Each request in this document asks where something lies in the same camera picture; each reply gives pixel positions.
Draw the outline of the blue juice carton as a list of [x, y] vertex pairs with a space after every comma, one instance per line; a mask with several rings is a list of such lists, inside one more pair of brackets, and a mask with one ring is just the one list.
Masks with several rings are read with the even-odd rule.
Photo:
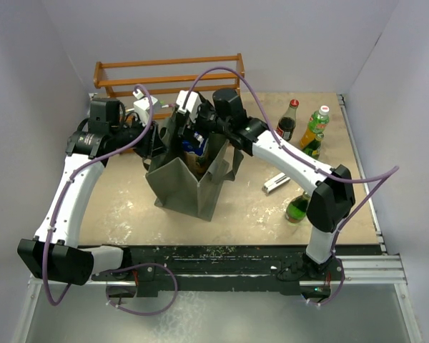
[[184, 152], [184, 160], [189, 170], [196, 176], [202, 177], [208, 168], [208, 152], [206, 145], [201, 149], [195, 149], [194, 139], [182, 142], [182, 150]]

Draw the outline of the green canvas bag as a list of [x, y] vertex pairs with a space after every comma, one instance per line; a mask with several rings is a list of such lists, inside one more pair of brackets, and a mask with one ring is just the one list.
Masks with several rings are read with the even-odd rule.
[[211, 134], [208, 141], [207, 171], [197, 177], [190, 171], [177, 136], [177, 113], [165, 119], [160, 138], [167, 151], [150, 160], [146, 180], [157, 197], [155, 205], [181, 214], [210, 221], [217, 205], [222, 184], [236, 178], [243, 153], [235, 149], [232, 162], [225, 161], [228, 140]]

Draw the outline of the cola glass bottle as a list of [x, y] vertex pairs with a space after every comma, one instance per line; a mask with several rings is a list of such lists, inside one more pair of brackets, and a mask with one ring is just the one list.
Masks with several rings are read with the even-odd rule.
[[285, 141], [290, 141], [294, 133], [299, 104], [297, 99], [291, 99], [286, 112], [280, 117], [277, 123], [276, 132]]

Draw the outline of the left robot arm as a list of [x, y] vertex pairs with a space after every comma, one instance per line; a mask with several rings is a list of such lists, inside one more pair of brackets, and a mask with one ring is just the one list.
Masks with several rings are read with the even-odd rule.
[[64, 170], [49, 211], [32, 239], [22, 239], [17, 253], [34, 277], [83, 285], [92, 275], [108, 271], [115, 279], [132, 274], [133, 263], [116, 246], [79, 248], [79, 233], [87, 204], [113, 151], [132, 148], [142, 157], [165, 150], [150, 111], [160, 102], [151, 97], [135, 101], [126, 111], [118, 99], [94, 99], [89, 117], [68, 138]]

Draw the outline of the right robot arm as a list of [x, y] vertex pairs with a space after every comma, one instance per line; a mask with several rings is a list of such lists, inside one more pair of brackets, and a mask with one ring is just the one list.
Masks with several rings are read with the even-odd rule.
[[261, 119], [247, 115], [233, 89], [217, 90], [212, 100], [195, 91], [181, 91], [176, 100], [181, 118], [178, 134], [198, 144], [209, 134], [221, 134], [231, 145], [279, 169], [310, 196], [307, 218], [310, 241], [302, 257], [305, 274], [321, 279], [334, 260], [336, 231], [355, 203], [350, 170], [311, 158], [279, 137]]

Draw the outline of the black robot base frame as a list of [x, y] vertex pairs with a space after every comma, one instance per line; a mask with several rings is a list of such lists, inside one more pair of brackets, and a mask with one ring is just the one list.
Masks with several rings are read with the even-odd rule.
[[343, 280], [339, 259], [310, 275], [302, 263], [303, 245], [128, 246], [119, 272], [100, 272], [96, 282], [123, 282], [137, 297], [160, 291], [277, 292], [330, 296]]

